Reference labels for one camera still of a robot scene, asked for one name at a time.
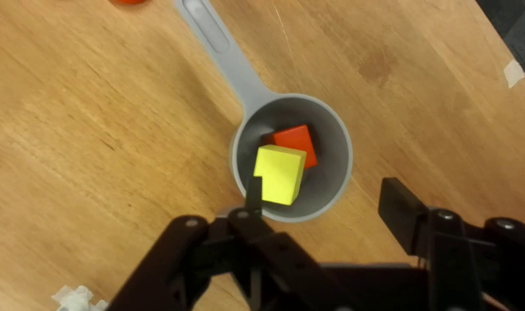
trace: bolt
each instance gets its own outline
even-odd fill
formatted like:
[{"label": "bolt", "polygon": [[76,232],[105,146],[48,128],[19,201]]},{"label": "bolt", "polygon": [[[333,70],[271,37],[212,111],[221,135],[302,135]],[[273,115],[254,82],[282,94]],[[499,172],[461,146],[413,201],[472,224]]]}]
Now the bolt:
[{"label": "bolt", "polygon": [[442,220],[454,220],[454,215],[449,211],[439,211],[437,217]]},{"label": "bolt", "polygon": [[247,211],[238,211],[235,217],[240,218],[240,220],[245,220],[245,218],[249,218],[249,213]]},{"label": "bolt", "polygon": [[193,227],[197,227],[197,225],[199,225],[199,220],[195,220],[195,218],[192,218],[192,220],[187,222],[187,227],[188,227],[188,229],[193,229]]},{"label": "bolt", "polygon": [[504,230],[515,230],[515,224],[508,222],[508,220],[497,220],[497,227],[504,229]]}]

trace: foam block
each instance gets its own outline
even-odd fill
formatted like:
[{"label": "foam block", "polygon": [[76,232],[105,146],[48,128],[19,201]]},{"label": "foam block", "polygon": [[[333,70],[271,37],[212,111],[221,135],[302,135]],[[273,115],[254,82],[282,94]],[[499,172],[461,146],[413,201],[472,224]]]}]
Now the foam block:
[{"label": "foam block", "polygon": [[306,153],[280,146],[257,151],[254,177],[263,179],[263,201],[292,206],[299,196]]},{"label": "foam block", "polygon": [[276,132],[269,137],[269,142],[287,149],[299,149],[307,153],[304,170],[314,168],[318,165],[309,127],[295,127],[283,132]]}]

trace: orange object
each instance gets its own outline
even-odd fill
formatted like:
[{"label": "orange object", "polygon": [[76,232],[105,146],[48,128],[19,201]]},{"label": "orange object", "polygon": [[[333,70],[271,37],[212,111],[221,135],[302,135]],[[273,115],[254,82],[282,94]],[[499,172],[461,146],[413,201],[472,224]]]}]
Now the orange object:
[{"label": "orange object", "polygon": [[131,4],[142,4],[142,2],[145,2],[145,0],[112,0],[112,2],[131,6]]},{"label": "orange object", "polygon": [[318,165],[307,125],[276,132],[269,137],[269,142],[287,149],[297,149],[307,153],[304,170],[314,168]]}]

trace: wood grain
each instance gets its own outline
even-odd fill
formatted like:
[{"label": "wood grain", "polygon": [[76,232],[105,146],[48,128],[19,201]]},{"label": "wood grain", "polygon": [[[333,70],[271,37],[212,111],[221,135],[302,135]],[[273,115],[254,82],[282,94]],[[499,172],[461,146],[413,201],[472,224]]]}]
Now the wood grain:
[{"label": "wood grain", "polygon": [[[409,262],[377,215],[399,177],[475,225],[525,222],[525,82],[475,2],[216,0],[276,92],[330,104],[354,172],[325,217],[271,224],[318,262]],[[180,215],[242,198],[240,106],[168,0],[0,0],[0,310],[55,310],[62,286],[111,300]],[[218,279],[197,310],[245,310]]]}]

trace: gray scoop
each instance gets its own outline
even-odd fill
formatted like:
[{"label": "gray scoop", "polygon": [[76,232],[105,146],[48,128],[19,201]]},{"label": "gray scoop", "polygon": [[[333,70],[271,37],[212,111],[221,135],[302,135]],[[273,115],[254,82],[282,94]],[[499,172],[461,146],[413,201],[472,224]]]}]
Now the gray scoop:
[{"label": "gray scoop", "polygon": [[314,97],[268,90],[209,0],[174,4],[244,106],[244,123],[231,146],[231,172],[240,192],[245,196],[261,139],[307,125],[318,166],[304,173],[301,194],[290,208],[263,205],[263,215],[295,224],[328,211],[344,194],[352,170],[351,137],[342,120]]}]

